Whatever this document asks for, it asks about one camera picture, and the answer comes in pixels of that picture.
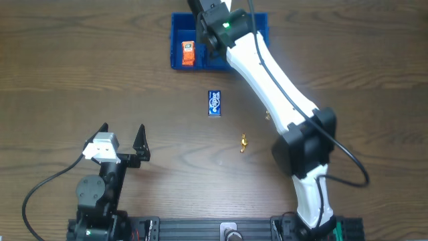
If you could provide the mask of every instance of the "black cable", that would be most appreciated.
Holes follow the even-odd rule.
[[[322,196],[322,190],[321,190],[321,185],[320,185],[320,178],[321,177],[325,177],[325,178],[331,179],[333,181],[337,181],[337,182],[340,182],[340,183],[343,183],[343,184],[346,184],[346,185],[349,185],[349,186],[353,186],[353,187],[366,187],[370,183],[370,177],[368,176],[368,173],[367,173],[366,169],[364,168],[364,166],[362,165],[362,163],[346,147],[344,147],[342,144],[340,144],[336,139],[334,139],[330,134],[328,134],[323,128],[321,128],[320,126],[318,126],[311,118],[309,118],[299,108],[299,106],[297,106],[296,103],[294,103],[294,101],[288,96],[287,92],[282,88],[282,86],[280,85],[280,83],[278,83],[278,81],[275,79],[274,75],[270,72],[269,68],[266,66],[266,64],[265,64],[265,62],[264,62],[264,60],[263,60],[263,58],[261,56],[261,52],[260,52],[260,49],[259,49],[259,43],[257,41],[257,28],[256,28],[256,25],[255,25],[255,15],[254,15],[253,0],[248,0],[248,5],[249,5],[249,10],[251,12],[251,21],[252,21],[252,25],[253,25],[253,35],[254,35],[255,48],[257,50],[257,54],[258,54],[259,59],[260,59],[260,64],[264,67],[264,69],[267,72],[267,74],[269,75],[269,77],[272,79],[272,81],[274,81],[275,85],[281,90],[281,93],[286,97],[286,99],[288,100],[288,102],[290,102],[290,104],[294,107],[294,109],[297,110],[305,118],[305,120],[308,123],[310,123],[318,132],[320,132],[321,135],[325,136],[328,140],[330,140],[332,143],[334,143],[351,160],[353,160],[354,163],[361,170],[362,174],[364,175],[364,183],[353,183],[351,181],[343,180],[341,178],[334,177],[334,176],[331,176],[331,175],[319,175],[316,178],[316,184],[318,186],[318,191],[320,192],[320,199],[321,199],[320,216],[318,218],[318,223],[316,224],[316,227],[319,227],[320,223],[321,223],[321,219],[322,219],[322,214],[324,213],[324,198]]]
[[[65,168],[64,170],[60,171],[59,173],[56,173],[55,175],[52,175],[50,177],[48,177],[47,179],[45,179],[44,181],[42,181],[41,183],[37,184],[35,187],[33,187],[33,189],[27,194],[27,196],[24,199],[24,202],[22,203],[22,219],[24,220],[25,225],[27,226],[27,229],[29,230],[29,232],[31,232],[31,234],[33,234],[33,236],[39,240],[39,241],[43,241],[43,238],[41,238],[35,231],[34,229],[31,227],[31,225],[28,222],[27,219],[27,214],[25,214],[25,208],[27,207],[27,203],[29,198],[31,197],[31,195],[33,195],[33,193],[39,189],[41,186],[45,185],[47,182],[51,181],[52,179],[59,177],[60,175],[66,173],[67,171],[69,171],[71,168],[75,167],[80,160],[82,160],[83,158],[83,154],[80,154],[79,158],[73,163],[71,164],[69,167]]]

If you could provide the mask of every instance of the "blue container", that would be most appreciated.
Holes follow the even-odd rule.
[[[269,46],[268,14],[256,13],[257,30],[263,35]],[[192,13],[173,13],[171,23],[171,68],[175,70],[231,70],[232,67],[221,57],[211,59],[205,44],[196,44],[195,19]],[[193,67],[183,66],[183,50],[181,43],[195,41],[196,62]]]

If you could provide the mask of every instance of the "orange snack packet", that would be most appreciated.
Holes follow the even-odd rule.
[[[195,42],[194,41],[185,41],[181,43],[183,47],[183,62],[184,66],[194,66],[195,65]]]

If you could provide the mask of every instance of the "blue candy wrapper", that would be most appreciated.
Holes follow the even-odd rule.
[[[208,116],[221,116],[220,90],[208,91]]]

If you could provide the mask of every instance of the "wood grain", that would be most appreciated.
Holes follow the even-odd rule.
[[[328,183],[335,213],[363,217],[367,240],[428,238],[428,2],[255,4],[269,13],[274,58],[307,97],[336,111],[337,138],[370,173],[367,189]],[[23,198],[74,161],[103,122],[122,152],[132,151],[146,125],[152,159],[127,172],[120,199],[132,216],[268,217],[296,209],[292,181],[270,153],[278,135],[245,80],[170,68],[175,11],[188,11],[185,1],[0,2],[4,240],[33,240],[21,219]],[[221,118],[207,118],[210,89],[223,92]],[[243,155],[241,133],[249,139]],[[97,172],[82,162],[34,194],[27,215],[42,237],[64,240],[76,184]],[[339,151],[330,173],[362,178]]]

